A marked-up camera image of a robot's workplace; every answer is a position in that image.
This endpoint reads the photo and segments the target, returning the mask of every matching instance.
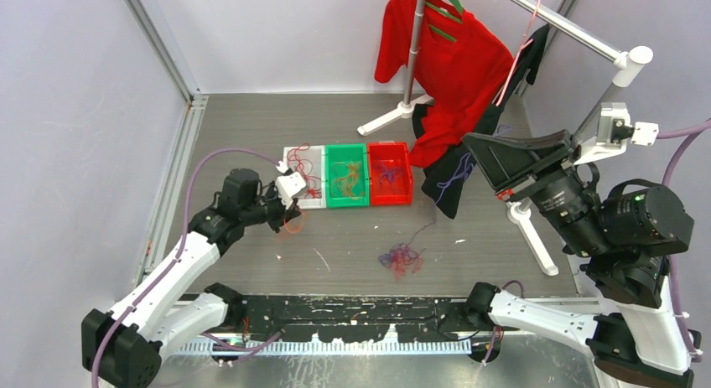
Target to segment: red cloth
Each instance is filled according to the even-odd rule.
[[[434,163],[450,145],[459,144],[464,134],[474,130],[513,63],[511,52],[474,15],[466,11],[459,15],[442,0],[427,1],[447,9],[462,23],[425,7],[415,79],[436,104],[423,119],[425,133],[410,152],[410,164],[420,168]],[[375,74],[378,82],[388,82],[407,65],[416,2],[390,0],[385,8]],[[430,24],[457,41],[436,34]]]

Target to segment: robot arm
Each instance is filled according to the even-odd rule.
[[[232,170],[213,203],[190,221],[182,252],[179,243],[108,312],[94,309],[86,315],[81,323],[84,367],[91,370],[100,342],[117,314],[127,308],[135,307],[110,337],[99,364],[99,376],[119,387],[148,386],[162,360],[177,348],[208,329],[241,323],[242,296],[219,283],[207,287],[190,305],[168,312],[195,279],[244,236],[246,227],[267,223],[279,232],[299,216],[295,197],[305,188],[301,174],[290,170],[265,186],[253,170]],[[137,297],[142,297],[139,305],[134,304]]]
[[[608,153],[624,152],[626,140],[654,141],[655,125],[630,126],[624,106],[604,106],[598,138]],[[666,186],[633,179],[601,201],[599,172],[591,162],[614,156],[577,144],[568,132],[516,140],[469,134],[463,139],[499,199],[530,199],[560,234],[569,255],[590,258],[581,270],[617,307],[608,315],[560,313],[496,287],[477,283],[465,308],[481,329],[493,325],[529,330],[594,359],[609,375],[655,388],[690,387],[691,355],[676,325],[668,286],[667,256],[688,250],[693,219]],[[577,167],[586,163],[592,180]],[[626,187],[643,187],[624,193]],[[699,349],[700,334],[691,331]]]

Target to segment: purple yarn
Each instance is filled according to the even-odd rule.
[[[446,191],[454,181],[459,180],[460,178],[464,180],[469,178],[471,172],[474,171],[474,164],[470,163],[469,159],[471,159],[471,153],[467,153],[466,155],[461,157],[459,159],[459,165],[454,171],[454,174],[452,174],[452,177],[444,183],[437,183],[437,187],[442,189],[442,191],[439,193],[439,198],[434,201],[435,204],[439,204],[439,201],[444,196],[444,191]]]
[[[496,128],[496,132],[494,132],[494,137],[500,137],[501,135],[506,134],[511,130],[510,126],[507,126],[505,124],[501,124]],[[469,178],[471,175],[471,172],[474,171],[474,164],[470,163],[469,160],[471,159],[471,153],[465,154],[463,157],[459,159],[459,166],[457,166],[457,169],[454,171],[452,174],[452,177],[447,180],[444,183],[437,183],[437,187],[442,189],[442,191],[439,193],[439,198],[437,198],[436,201],[434,201],[434,204],[439,204],[439,201],[442,199],[444,196],[444,191],[449,188],[450,185],[456,180],[459,180],[460,178],[466,180]]]

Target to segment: clothing rack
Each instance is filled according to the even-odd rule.
[[[529,13],[536,10],[536,1],[534,0],[509,0],[521,8],[524,8]],[[626,88],[637,77],[642,68],[651,62],[653,56],[650,48],[646,46],[637,46],[634,49],[620,51],[610,44],[600,40],[587,32],[583,28],[556,13],[552,9],[541,5],[536,14],[543,21],[550,23],[551,26],[557,28],[564,34],[567,34],[571,39],[581,43],[588,49],[593,50],[601,57],[610,61],[619,70],[612,82],[607,87],[602,96],[595,103],[588,115],[580,123],[578,129],[575,130],[576,138],[580,136],[588,127],[588,125],[599,115],[599,107],[605,101],[608,101],[621,88]]]
[[[528,12],[533,13],[536,9],[537,2],[534,0],[510,0],[521,8],[526,9]],[[418,57],[418,44],[420,28],[422,27],[422,20],[424,15],[424,2],[425,0],[417,0],[415,7],[415,18],[413,23],[413,36],[410,40],[410,55],[407,59],[407,77],[405,79],[405,92],[402,97],[402,101],[397,104],[397,108],[390,111],[377,119],[368,122],[367,124],[358,127],[358,132],[365,136],[371,134],[390,123],[400,119],[400,118],[410,118],[413,115],[414,104],[429,103],[433,100],[432,96],[423,95],[414,101],[410,101],[413,93],[414,75],[415,75],[415,64]],[[608,61],[612,62],[615,67],[619,69],[612,82],[605,90],[603,95],[598,99],[597,103],[593,106],[592,110],[584,118],[583,122],[580,124],[578,129],[575,131],[575,136],[579,135],[585,131],[588,125],[595,119],[599,114],[599,105],[607,100],[609,100],[620,88],[625,88],[631,84],[631,82],[637,77],[644,65],[651,62],[653,56],[650,48],[646,46],[637,46],[629,52],[620,51],[614,46],[607,44],[601,39],[593,36],[593,34],[587,32],[586,30],[580,28],[578,25],[565,18],[564,16],[556,13],[552,9],[541,5],[538,8],[537,16],[543,21],[550,23],[554,28],[557,28],[564,34],[567,34],[571,39],[576,40],[588,49],[593,50],[598,55],[604,57]]]
[[[402,96],[402,101],[397,104],[395,110],[390,111],[377,119],[368,122],[365,125],[358,127],[358,132],[362,135],[372,134],[373,132],[389,125],[390,123],[401,118],[411,118],[416,104],[425,104],[433,100],[432,96],[422,95],[414,101],[410,101],[413,97],[413,85],[415,83],[415,64],[418,60],[420,28],[424,16],[424,0],[417,0],[415,5],[415,20],[413,23],[413,36],[410,38],[410,55],[407,57],[407,77],[405,78],[405,93]]]

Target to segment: white bracket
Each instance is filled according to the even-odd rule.
[[[536,258],[538,265],[541,267],[541,271],[550,277],[554,277],[558,274],[558,267],[553,262],[546,246],[541,241],[541,237],[538,236],[536,228],[533,227],[531,223],[531,200],[528,198],[519,202],[507,202],[509,220],[514,225],[518,226],[521,231],[523,238],[526,239],[528,248],[531,249],[533,257]]]
[[[415,111],[415,105],[424,105],[433,100],[434,98],[432,96],[422,95],[419,98],[410,101],[409,105],[406,105],[401,101],[400,103],[397,103],[397,108],[395,110],[383,114],[372,122],[358,127],[358,132],[362,136],[370,135],[385,126],[400,120],[401,118],[412,118],[413,111]]]
[[[277,190],[282,198],[282,204],[285,207],[291,208],[293,197],[299,195],[306,189],[306,180],[299,172],[293,172],[289,176],[277,177]]]

